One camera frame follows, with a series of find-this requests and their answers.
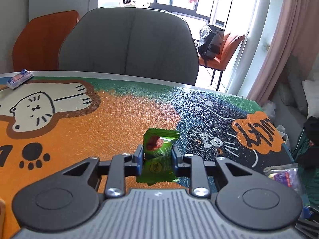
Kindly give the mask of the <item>grey sofa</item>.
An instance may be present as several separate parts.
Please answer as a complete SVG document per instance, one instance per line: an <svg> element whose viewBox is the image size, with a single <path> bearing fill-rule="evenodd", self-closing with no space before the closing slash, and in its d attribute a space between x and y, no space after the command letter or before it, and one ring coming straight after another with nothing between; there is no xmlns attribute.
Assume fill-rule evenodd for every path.
<svg viewBox="0 0 319 239"><path fill-rule="evenodd" d="M292 150L308 119L308 104L302 86L304 80L318 80L318 58L307 70L297 57L290 56L271 97L276 104L274 124L285 127Z"/></svg>

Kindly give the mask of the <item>colourful cartoon table mat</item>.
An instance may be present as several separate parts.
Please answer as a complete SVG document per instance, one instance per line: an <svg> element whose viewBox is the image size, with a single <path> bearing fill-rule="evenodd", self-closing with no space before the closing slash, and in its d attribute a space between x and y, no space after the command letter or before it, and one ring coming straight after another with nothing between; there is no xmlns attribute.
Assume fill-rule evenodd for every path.
<svg viewBox="0 0 319 239"><path fill-rule="evenodd" d="M1 79L2 235L23 187L91 156L133 153L149 128L175 129L183 154L223 156L255 171L292 161L275 124L253 101L106 74L46 72L16 90Z"/></svg>

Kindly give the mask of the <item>white pillow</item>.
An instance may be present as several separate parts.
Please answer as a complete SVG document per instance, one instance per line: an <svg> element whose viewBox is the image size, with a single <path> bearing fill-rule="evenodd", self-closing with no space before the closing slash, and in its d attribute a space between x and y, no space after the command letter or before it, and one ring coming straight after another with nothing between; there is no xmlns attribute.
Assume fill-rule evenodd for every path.
<svg viewBox="0 0 319 239"><path fill-rule="evenodd" d="M318 118L319 115L319 82L304 80L302 82L303 90L308 104L308 118Z"/></svg>

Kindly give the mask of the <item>dark backpack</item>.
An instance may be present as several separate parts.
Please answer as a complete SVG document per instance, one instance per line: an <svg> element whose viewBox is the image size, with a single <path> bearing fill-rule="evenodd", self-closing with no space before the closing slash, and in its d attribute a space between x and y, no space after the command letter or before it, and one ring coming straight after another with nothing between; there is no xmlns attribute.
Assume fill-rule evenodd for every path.
<svg viewBox="0 0 319 239"><path fill-rule="evenodd" d="M213 25L206 24L200 30L200 40L197 42L196 48L198 54L207 67L207 62L213 60L221 52L224 42L224 30Z"/></svg>

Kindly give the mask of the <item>white plastic bag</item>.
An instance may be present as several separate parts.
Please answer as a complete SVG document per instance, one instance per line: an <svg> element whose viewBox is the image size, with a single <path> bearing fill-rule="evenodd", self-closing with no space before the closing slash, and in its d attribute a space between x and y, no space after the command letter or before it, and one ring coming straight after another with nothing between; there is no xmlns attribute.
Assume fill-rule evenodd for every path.
<svg viewBox="0 0 319 239"><path fill-rule="evenodd" d="M289 136L288 136L288 134L287 134L287 132L286 132L285 127L282 126L282 125L278 125L278 126L276 127L276 129L277 129L277 131L279 132L281 138L283 139L283 142L285 143L287 149L288 149L289 151L291 151Z"/></svg>

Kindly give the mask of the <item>small purple tissue pack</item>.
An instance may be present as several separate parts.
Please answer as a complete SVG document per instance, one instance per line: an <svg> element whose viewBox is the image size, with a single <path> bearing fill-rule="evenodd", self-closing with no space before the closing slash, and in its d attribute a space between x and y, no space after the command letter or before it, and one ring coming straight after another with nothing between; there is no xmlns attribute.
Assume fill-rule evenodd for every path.
<svg viewBox="0 0 319 239"><path fill-rule="evenodd" d="M33 73L27 69L21 70L18 74L7 80L7 87L14 90L33 78Z"/></svg>

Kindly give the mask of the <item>far orange chair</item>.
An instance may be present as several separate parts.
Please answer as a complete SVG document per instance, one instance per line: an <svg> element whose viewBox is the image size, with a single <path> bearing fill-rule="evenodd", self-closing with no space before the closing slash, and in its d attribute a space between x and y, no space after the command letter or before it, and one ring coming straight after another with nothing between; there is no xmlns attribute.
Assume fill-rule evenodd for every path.
<svg viewBox="0 0 319 239"><path fill-rule="evenodd" d="M200 55L198 55L200 66L213 69L213 75L211 78L210 85L212 85L213 83L216 71L220 72L219 80L216 86L216 91L218 91L220 88L223 72L226 70L226 67L229 64L230 59L233 57L238 46L244 41L244 39L245 35L236 35L233 33L226 34L224 36L224 43L221 47L220 54L217 55L214 59L210 59L205 63L204 59Z"/></svg>

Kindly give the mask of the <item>green garment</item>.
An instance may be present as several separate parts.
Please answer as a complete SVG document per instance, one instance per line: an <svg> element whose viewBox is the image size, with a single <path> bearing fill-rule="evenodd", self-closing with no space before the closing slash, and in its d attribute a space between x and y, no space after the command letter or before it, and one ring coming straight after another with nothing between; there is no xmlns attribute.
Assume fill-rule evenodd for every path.
<svg viewBox="0 0 319 239"><path fill-rule="evenodd" d="M291 154L294 161L298 163L298 174L309 198L310 205L318 209L318 160L311 162L310 166L301 163L302 157L306 157L311 149L318 152L318 146L315 146L308 139L303 128L297 139L297 145Z"/></svg>

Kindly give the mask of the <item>green candy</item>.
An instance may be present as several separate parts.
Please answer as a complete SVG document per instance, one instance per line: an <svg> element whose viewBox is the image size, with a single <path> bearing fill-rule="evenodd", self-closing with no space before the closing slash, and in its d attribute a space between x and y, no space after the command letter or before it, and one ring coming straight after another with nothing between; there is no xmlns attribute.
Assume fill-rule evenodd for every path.
<svg viewBox="0 0 319 239"><path fill-rule="evenodd" d="M179 139L179 131L149 128L143 136L143 168L136 182L152 186L176 179L172 169L172 146Z"/></svg>

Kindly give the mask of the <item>grey dining chair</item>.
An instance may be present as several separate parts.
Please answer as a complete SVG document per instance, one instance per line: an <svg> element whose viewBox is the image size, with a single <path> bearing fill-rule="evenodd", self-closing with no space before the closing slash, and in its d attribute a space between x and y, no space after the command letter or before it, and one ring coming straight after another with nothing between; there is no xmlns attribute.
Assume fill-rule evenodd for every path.
<svg viewBox="0 0 319 239"><path fill-rule="evenodd" d="M58 68L194 85L199 60L184 19L152 9L104 7L87 12L68 34Z"/></svg>

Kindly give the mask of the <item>brown cardboard box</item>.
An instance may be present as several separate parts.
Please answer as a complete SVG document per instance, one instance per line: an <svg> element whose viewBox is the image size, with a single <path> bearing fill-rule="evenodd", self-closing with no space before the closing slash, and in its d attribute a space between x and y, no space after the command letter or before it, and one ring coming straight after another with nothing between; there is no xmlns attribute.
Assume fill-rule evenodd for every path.
<svg viewBox="0 0 319 239"><path fill-rule="evenodd" d="M6 203L3 199L0 199L0 239L2 238L2 234L3 234L5 210L6 210Z"/></svg>

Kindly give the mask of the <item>purple label white cake pack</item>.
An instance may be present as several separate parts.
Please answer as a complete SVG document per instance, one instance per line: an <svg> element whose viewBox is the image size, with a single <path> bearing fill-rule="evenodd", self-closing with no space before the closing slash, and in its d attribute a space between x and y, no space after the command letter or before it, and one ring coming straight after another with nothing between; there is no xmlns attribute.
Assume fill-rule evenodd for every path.
<svg viewBox="0 0 319 239"><path fill-rule="evenodd" d="M268 178L293 189L300 196L303 195L304 190L298 174L298 164L270 166L266 167L263 172Z"/></svg>

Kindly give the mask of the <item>pink curtain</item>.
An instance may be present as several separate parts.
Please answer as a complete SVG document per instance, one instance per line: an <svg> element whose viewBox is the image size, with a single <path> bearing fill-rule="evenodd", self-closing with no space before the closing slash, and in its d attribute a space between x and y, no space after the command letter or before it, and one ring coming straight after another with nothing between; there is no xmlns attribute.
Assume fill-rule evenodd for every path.
<svg viewBox="0 0 319 239"><path fill-rule="evenodd" d="M318 55L318 0L283 0L270 50L247 99L264 103L291 55L307 77Z"/></svg>

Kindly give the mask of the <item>orange dining chair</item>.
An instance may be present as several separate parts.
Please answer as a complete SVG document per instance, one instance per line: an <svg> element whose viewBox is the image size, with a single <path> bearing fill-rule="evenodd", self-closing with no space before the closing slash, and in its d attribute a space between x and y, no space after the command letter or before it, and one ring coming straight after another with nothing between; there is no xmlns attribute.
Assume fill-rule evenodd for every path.
<svg viewBox="0 0 319 239"><path fill-rule="evenodd" d="M75 10L32 19L14 44L13 70L57 71L60 47L79 19Z"/></svg>

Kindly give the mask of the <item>black clothes pile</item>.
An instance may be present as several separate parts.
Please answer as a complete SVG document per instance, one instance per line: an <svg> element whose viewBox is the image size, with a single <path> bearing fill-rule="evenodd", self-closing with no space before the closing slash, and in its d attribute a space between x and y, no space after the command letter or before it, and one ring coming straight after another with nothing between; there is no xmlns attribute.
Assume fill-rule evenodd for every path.
<svg viewBox="0 0 319 239"><path fill-rule="evenodd" d="M309 117L304 123L305 143L298 163L304 168L318 168L318 118Z"/></svg>

